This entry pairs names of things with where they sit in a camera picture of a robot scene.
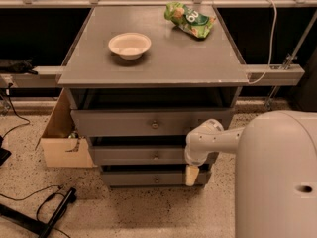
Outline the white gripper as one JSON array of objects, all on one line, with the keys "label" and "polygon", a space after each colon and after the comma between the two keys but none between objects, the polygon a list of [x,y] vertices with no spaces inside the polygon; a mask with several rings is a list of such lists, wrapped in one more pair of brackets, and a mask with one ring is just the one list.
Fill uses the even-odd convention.
[{"label": "white gripper", "polygon": [[201,149],[187,145],[184,150],[184,158],[189,163],[185,169],[185,184],[194,186],[199,175],[199,168],[208,157],[209,152],[206,149]]}]

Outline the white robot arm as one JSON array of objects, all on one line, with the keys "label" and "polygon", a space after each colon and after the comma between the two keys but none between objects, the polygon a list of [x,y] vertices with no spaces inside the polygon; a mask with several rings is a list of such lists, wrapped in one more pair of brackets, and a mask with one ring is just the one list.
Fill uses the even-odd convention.
[{"label": "white robot arm", "polygon": [[185,183],[215,152],[235,162],[235,238],[317,238],[317,114],[279,110],[226,130],[209,119],[186,136]]}]

